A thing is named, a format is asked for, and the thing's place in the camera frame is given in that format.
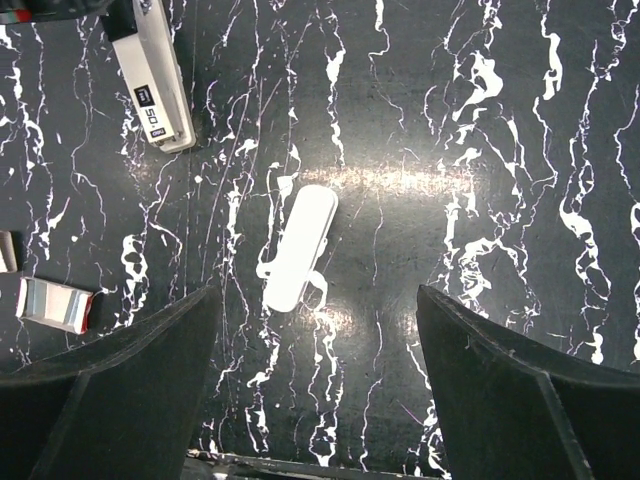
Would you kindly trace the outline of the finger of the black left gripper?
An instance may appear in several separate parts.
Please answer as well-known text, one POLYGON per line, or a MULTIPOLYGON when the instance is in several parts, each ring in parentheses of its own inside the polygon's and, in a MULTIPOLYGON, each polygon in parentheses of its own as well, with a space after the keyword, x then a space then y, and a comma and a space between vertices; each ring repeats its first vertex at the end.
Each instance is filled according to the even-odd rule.
POLYGON ((1 0, 1 23, 77 19, 92 13, 101 13, 111 3, 111 0, 1 0))

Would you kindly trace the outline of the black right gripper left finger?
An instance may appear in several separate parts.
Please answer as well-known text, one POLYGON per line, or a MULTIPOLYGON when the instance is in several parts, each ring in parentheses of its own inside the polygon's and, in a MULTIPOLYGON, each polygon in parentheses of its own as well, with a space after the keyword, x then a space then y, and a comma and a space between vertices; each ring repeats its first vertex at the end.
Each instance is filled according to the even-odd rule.
POLYGON ((219 293, 203 287, 2 375, 2 478, 179 478, 219 319, 219 293))

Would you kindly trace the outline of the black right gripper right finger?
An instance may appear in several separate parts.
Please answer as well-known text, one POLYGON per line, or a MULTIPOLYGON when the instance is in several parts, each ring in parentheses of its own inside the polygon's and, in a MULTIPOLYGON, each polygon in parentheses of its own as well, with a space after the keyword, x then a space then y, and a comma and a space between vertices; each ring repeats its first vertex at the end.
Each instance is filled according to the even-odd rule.
POLYGON ((638 478, 638 375, 558 352, 430 286, 416 318, 453 478, 638 478))

